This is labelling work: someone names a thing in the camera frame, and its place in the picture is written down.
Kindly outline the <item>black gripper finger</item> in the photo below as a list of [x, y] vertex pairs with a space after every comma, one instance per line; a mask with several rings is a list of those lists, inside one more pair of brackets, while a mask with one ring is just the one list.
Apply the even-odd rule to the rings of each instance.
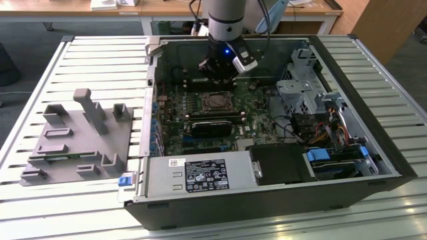
[[198, 65], [199, 72], [217, 85], [223, 83], [222, 64], [213, 58], [206, 58]]
[[234, 82], [234, 78], [237, 77], [237, 71], [235, 70], [227, 70], [223, 73], [223, 77], [222, 77], [222, 83], [225, 85], [231, 85]]

